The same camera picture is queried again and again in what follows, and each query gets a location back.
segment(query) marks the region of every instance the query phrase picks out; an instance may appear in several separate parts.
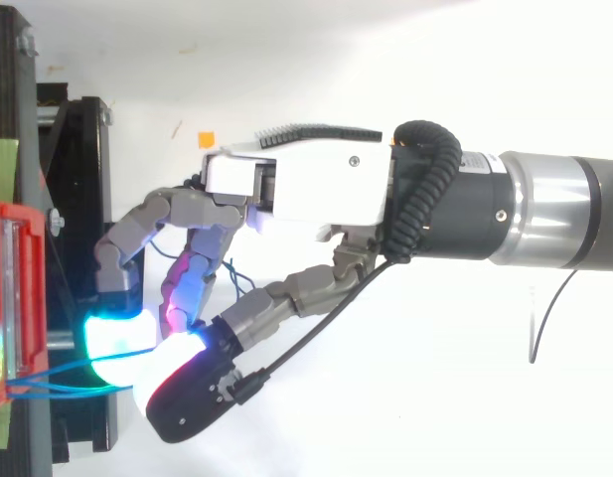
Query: gray connector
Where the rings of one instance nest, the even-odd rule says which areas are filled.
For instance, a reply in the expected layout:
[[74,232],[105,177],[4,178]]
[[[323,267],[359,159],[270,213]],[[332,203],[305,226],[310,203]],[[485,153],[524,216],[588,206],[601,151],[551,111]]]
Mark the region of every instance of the gray connector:
[[256,288],[221,316],[246,351],[272,336],[279,329],[279,324],[294,314],[289,297],[275,300],[264,288]]
[[222,313],[246,351],[272,336],[293,315],[306,317],[332,311],[375,266],[374,250],[354,247],[346,236],[335,250],[336,266],[317,265],[288,275],[283,282],[246,293]]
[[94,250],[100,265],[96,274],[98,292],[127,291],[138,282],[137,270],[130,260],[165,224],[208,234],[207,240],[196,240],[191,247],[192,252],[206,258],[209,272],[202,276],[207,278],[219,266],[235,230],[243,224],[244,212],[244,205],[219,206],[211,194],[203,191],[158,189],[150,193],[143,204],[132,209],[98,241]]
[[[178,205],[172,207],[172,216]],[[161,288],[163,303],[159,308],[163,336],[171,331],[184,331],[200,319],[216,281],[216,270],[225,258],[236,228],[243,223],[243,210],[234,207],[216,209],[215,212],[223,214],[220,223],[194,230],[188,237],[185,251],[167,273]]]
[[152,240],[158,232],[156,225],[169,213],[170,206],[166,199],[152,197],[114,224],[107,233],[107,239],[120,249],[122,263]]
[[110,242],[99,242],[96,259],[100,269],[96,272],[96,289],[99,293],[131,290],[138,283],[138,269],[133,261],[121,265],[121,252]]

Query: black metal frame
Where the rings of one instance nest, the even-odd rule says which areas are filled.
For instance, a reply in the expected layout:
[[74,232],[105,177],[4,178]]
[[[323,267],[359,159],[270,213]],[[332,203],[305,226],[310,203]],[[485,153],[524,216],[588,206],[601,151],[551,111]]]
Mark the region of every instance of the black metal frame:
[[[39,84],[35,90],[34,51],[31,55],[21,43],[27,27],[15,8],[0,6],[0,138],[19,140],[15,202],[44,214],[56,208],[66,221],[58,237],[47,233],[46,240],[48,330],[71,330],[75,342],[71,350],[49,353],[50,366],[57,366],[85,356],[82,325],[96,299],[93,248],[111,227],[106,106],[98,97],[68,100],[62,83]],[[59,107],[52,126],[38,127],[38,104]],[[143,256],[135,258],[141,282]],[[60,379],[75,386],[102,385],[86,370]],[[0,450],[0,476],[50,477],[53,461],[69,461],[69,442],[91,441],[100,452],[117,438],[116,396],[52,405],[16,400],[9,446]]]
[[[71,350],[50,352],[54,367],[84,357],[84,319],[97,297],[93,250],[111,227],[108,136],[102,121],[107,106],[98,97],[70,101],[68,86],[56,83],[38,84],[38,100],[59,107],[52,126],[39,128],[40,160],[54,206],[66,221],[58,237],[47,234],[48,330],[71,330],[75,342]],[[142,282],[143,253],[137,258]],[[64,373],[56,381],[105,385],[84,370]],[[104,452],[118,438],[115,395],[52,401],[51,413],[55,463],[69,461],[69,442],[91,441],[94,452]]]

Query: coiled black cable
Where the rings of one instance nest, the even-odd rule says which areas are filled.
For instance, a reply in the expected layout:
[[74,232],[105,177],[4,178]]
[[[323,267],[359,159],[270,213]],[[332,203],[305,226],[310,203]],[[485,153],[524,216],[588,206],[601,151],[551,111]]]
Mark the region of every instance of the coiled black cable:
[[394,132],[394,142],[411,147],[429,145],[434,151],[428,171],[395,211],[383,247],[388,261],[408,263],[418,247],[423,226],[458,174],[463,151],[451,132],[429,121],[402,124]]

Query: blue wire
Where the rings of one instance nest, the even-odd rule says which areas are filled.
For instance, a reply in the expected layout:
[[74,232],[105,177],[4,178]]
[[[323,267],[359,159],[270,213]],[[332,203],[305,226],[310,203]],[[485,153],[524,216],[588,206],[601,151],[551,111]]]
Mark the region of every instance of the blue wire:
[[42,393],[7,393],[6,396],[12,399],[82,399],[95,398],[97,396],[107,396],[118,393],[119,391],[131,390],[131,386],[124,388],[114,388],[110,390],[90,391],[87,393],[67,393],[65,395],[53,395]]
[[42,390],[50,390],[50,391],[58,391],[60,393],[89,393],[93,391],[104,391],[104,390],[117,390],[116,386],[102,386],[99,388],[82,388],[79,386],[64,386],[64,385],[55,385],[53,383],[43,383],[38,381],[26,381],[23,380],[17,385],[11,385],[8,382],[9,386],[21,386],[21,387],[31,387],[31,388],[41,388]]
[[[163,255],[164,257],[167,258],[171,258],[172,260],[177,259],[178,257],[175,255],[170,255],[169,253],[165,253],[163,250],[161,250],[158,245],[156,245],[156,243],[154,243],[154,240],[150,240],[149,241],[151,243],[151,245],[154,247],[154,249],[160,253],[161,255]],[[246,292],[244,290],[242,290],[242,288],[237,284],[237,278],[243,278],[244,280],[246,280],[248,283],[250,283],[251,288],[255,288],[255,283],[253,282],[253,280],[251,280],[249,277],[247,277],[246,275],[239,273],[237,270],[235,270],[235,267],[233,266],[233,259],[230,260],[230,262],[227,261],[223,261],[223,266],[229,271],[229,278],[230,281],[233,283],[233,285],[235,285],[235,298],[239,299],[239,295],[240,294],[245,294]]]
[[50,368],[49,370],[41,371],[40,373],[35,373],[34,375],[30,375],[25,378],[8,380],[6,384],[18,386],[18,385],[21,385],[22,382],[25,382],[25,381],[30,381],[36,378],[43,378],[45,376],[55,375],[57,373],[62,373],[63,371],[73,370],[75,368],[82,368],[83,366],[88,366],[98,361],[120,360],[122,358],[129,358],[131,356],[144,355],[145,353],[149,353],[152,350],[153,348],[149,348],[147,350],[132,351],[130,353],[121,353],[118,355],[101,356],[99,358],[93,358],[93,359],[88,359],[88,360],[73,361],[71,363],[65,363],[64,365],[60,365],[55,368]]
[[[162,251],[153,241],[150,241],[152,246],[156,249],[158,253],[168,258],[176,259],[177,256],[170,255]],[[235,299],[240,299],[240,294],[245,294],[246,292],[239,286],[237,283],[237,278],[243,278],[252,288],[255,288],[255,283],[248,276],[243,275],[235,270],[233,266],[233,259],[229,262],[223,261],[223,266],[229,271],[230,281],[235,286]],[[110,356],[101,356],[99,358],[87,359],[87,360],[78,360],[71,363],[65,363],[64,365],[57,366],[55,368],[51,368],[49,370],[41,371],[39,373],[35,373],[34,375],[27,376],[25,378],[18,378],[14,380],[8,380],[6,384],[8,386],[24,386],[24,387],[34,387],[39,389],[46,389],[49,391],[57,391],[60,393],[65,393],[64,395],[56,395],[56,394],[34,394],[34,393],[8,393],[8,398],[19,398],[19,399],[78,399],[78,398],[92,398],[95,396],[106,396],[113,393],[118,393],[119,391],[129,390],[131,386],[125,388],[118,388],[114,386],[102,387],[102,388],[81,388],[74,386],[63,386],[63,385],[55,385],[49,383],[39,383],[33,381],[38,378],[44,378],[46,376],[55,375],[58,373],[62,373],[63,371],[73,370],[76,368],[81,368],[84,366],[91,365],[92,363],[99,361],[107,361],[107,360],[119,360],[122,358],[129,358],[131,356],[138,356],[145,353],[149,353],[153,348],[147,350],[140,351],[132,351],[130,353],[122,353],[118,355],[110,355]]]

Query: silver metal cylinder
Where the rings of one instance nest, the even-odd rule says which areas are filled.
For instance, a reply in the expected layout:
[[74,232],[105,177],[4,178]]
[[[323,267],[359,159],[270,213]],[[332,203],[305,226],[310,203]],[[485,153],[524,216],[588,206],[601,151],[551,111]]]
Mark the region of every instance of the silver metal cylinder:
[[48,350],[73,350],[75,348],[75,337],[72,331],[49,331]]
[[599,184],[599,222],[592,247],[574,268],[613,271],[613,161],[583,159]]
[[505,152],[516,206],[509,232],[490,259],[501,265],[560,268],[571,263],[587,236],[591,191],[572,157]]
[[37,107],[37,125],[50,127],[55,122],[57,113],[59,112],[58,106],[39,106]]

